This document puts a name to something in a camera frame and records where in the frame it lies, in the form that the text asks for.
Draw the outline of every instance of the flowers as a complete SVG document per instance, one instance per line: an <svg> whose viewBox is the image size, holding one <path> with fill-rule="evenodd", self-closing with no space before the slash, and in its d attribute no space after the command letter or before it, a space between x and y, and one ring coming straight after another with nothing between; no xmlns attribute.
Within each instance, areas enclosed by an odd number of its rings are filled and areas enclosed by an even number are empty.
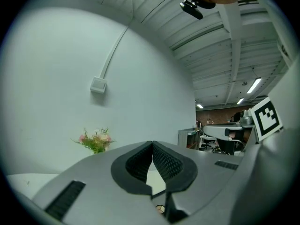
<svg viewBox="0 0 300 225"><path fill-rule="evenodd" d="M73 142L83 145L93 152L100 153L107 151L109 145L113 143L115 140L112 140L111 137L108 135L108 128L107 129L97 129L94 131L92 136L88 136L88 131L86 129L83 130L83 135L80 135L78 141Z"/></svg>

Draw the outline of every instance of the ventilation grille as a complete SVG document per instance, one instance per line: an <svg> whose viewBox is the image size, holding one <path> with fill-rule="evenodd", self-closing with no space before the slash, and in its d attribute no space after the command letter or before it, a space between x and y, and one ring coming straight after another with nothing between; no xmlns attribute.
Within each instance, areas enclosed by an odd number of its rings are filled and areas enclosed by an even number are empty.
<svg viewBox="0 0 300 225"><path fill-rule="evenodd" d="M46 208L46 212L57 220L62 220L70 209L76 198L79 196L85 184L78 181L72 181Z"/></svg>
<svg viewBox="0 0 300 225"><path fill-rule="evenodd" d="M183 163L179 159L158 146L153 147L153 162L164 182L175 177L183 169Z"/></svg>
<svg viewBox="0 0 300 225"><path fill-rule="evenodd" d="M232 164L232 163L227 163L227 162L223 162L223 161L217 161L215 163L215 165L220 166L220 167L224 167L224 168L229 168L232 170L237 170L239 165L236 164Z"/></svg>
<svg viewBox="0 0 300 225"><path fill-rule="evenodd" d="M149 166L152 163L152 146L137 152L126 162L126 170L131 176L146 183Z"/></svg>

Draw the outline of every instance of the wall outlet box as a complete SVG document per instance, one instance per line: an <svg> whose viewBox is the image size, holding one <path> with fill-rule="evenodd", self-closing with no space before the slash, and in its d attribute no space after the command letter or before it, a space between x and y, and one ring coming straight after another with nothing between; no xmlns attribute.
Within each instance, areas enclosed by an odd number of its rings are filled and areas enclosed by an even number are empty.
<svg viewBox="0 0 300 225"><path fill-rule="evenodd" d="M97 92L97 93L103 94L105 92L106 84L107 84L107 80L104 80L99 77L94 77L92 84L90 86L90 90L92 92Z"/></svg>

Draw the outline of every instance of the white desk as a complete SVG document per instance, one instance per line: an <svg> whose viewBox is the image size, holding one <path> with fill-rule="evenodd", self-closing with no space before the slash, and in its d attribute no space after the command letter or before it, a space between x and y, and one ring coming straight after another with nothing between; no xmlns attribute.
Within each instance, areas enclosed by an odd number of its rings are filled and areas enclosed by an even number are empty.
<svg viewBox="0 0 300 225"><path fill-rule="evenodd" d="M6 178L13 189L32 200L35 194L56 176L58 174L23 173L8 175ZM157 170L148 171L147 185L152 187L153 195L165 190L165 182Z"/></svg>
<svg viewBox="0 0 300 225"><path fill-rule="evenodd" d="M212 141L215 141L215 140L216 140L215 137L200 136L200 144L199 144L199 148L202 146L204 139L205 139L205 140L212 140Z"/></svg>

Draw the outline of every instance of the ceiling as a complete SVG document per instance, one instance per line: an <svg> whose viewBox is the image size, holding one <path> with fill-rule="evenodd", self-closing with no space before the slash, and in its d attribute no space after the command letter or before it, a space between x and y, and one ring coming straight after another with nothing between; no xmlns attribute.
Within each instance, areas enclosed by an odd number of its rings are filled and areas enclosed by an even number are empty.
<svg viewBox="0 0 300 225"><path fill-rule="evenodd" d="M237 106L240 98L245 98L240 105L260 102L288 69L267 11L256 1L240 0L199 8L203 19L197 20L181 10L182 1L97 0L127 14L133 7L135 19L191 71L196 103L204 110ZM262 81L247 94L257 77Z"/></svg>

